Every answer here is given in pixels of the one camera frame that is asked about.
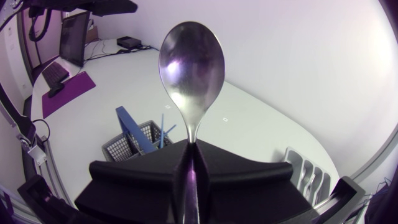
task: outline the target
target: white wall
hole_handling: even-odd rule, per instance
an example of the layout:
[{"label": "white wall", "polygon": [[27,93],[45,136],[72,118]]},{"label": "white wall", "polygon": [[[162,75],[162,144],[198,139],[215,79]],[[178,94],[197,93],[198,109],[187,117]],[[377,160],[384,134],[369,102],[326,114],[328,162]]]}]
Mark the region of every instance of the white wall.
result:
[{"label": "white wall", "polygon": [[22,58],[21,47],[18,39],[16,16],[8,22],[2,32],[4,36],[4,53],[7,53],[8,60],[10,61],[11,75],[14,76],[17,82],[17,89],[25,100],[32,94],[33,86],[30,83],[24,60]]},{"label": "white wall", "polygon": [[340,175],[365,164],[398,123],[398,47],[378,1],[134,2],[134,14],[93,16],[100,38],[159,48],[176,24],[201,22],[221,42],[226,80],[306,128]]},{"label": "white wall", "polygon": [[[7,29],[4,29],[0,32],[0,83],[14,106],[21,113],[24,99],[12,76],[12,67],[9,63],[5,43],[5,35],[8,35],[6,34],[7,31]],[[21,144],[15,137],[11,126],[0,113],[0,185],[18,195],[17,188],[24,182]]]}]

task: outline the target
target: spoon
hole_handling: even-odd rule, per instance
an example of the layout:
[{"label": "spoon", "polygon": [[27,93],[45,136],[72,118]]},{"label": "spoon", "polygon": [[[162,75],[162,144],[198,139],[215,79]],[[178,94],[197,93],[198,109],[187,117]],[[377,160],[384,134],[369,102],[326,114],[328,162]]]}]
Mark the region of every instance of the spoon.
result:
[{"label": "spoon", "polygon": [[163,41],[159,72],[166,92],[184,119],[189,143],[196,143],[200,121],[224,83],[220,43],[204,25],[183,22]]}]

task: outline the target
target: table surface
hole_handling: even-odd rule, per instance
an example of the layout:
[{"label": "table surface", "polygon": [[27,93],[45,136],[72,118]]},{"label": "table surface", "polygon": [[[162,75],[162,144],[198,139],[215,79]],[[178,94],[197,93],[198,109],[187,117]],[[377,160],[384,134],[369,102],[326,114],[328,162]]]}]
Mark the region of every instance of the table surface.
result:
[{"label": "table surface", "polygon": [[[118,49],[116,40],[94,42],[86,47],[85,58]],[[91,180],[89,164],[105,161],[102,145],[121,133],[117,107],[124,106],[137,124],[153,120],[160,126],[163,113],[165,130],[177,125],[170,139],[187,138],[180,112],[160,80],[158,58],[158,51],[151,49],[88,61],[81,72],[86,71],[96,87],[45,119],[58,173],[72,201]],[[60,57],[55,61],[70,72],[70,78],[80,70]],[[40,75],[33,89],[32,119],[43,118],[42,95],[48,91]],[[37,133],[47,135],[47,127],[38,124]],[[290,146],[330,174],[331,189],[339,179],[326,150],[308,131],[228,82],[203,118],[198,139],[261,162],[281,161]]]}]

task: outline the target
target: gray basket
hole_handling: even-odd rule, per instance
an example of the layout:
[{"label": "gray basket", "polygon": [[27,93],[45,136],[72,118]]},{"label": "gray basket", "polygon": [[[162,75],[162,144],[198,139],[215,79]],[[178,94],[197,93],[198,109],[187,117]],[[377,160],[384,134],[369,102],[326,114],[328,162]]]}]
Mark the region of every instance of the gray basket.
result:
[{"label": "gray basket", "polygon": [[[158,125],[154,121],[147,121],[140,124],[139,127],[153,145],[159,148],[160,142],[155,142],[160,138],[160,128]],[[172,143],[168,136],[164,136],[164,146]],[[128,138],[124,134],[119,134],[102,146],[102,152],[105,159],[110,162],[125,161],[145,154],[132,134]]]}]

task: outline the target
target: blue straw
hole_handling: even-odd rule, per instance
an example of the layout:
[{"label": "blue straw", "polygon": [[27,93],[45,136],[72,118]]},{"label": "blue straw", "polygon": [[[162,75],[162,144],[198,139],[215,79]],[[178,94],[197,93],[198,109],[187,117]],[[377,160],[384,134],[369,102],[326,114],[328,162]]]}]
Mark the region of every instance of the blue straw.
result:
[{"label": "blue straw", "polygon": [[162,114],[162,127],[160,129],[160,149],[163,148],[163,140],[164,140],[164,133],[163,133],[163,117],[164,115]]}]

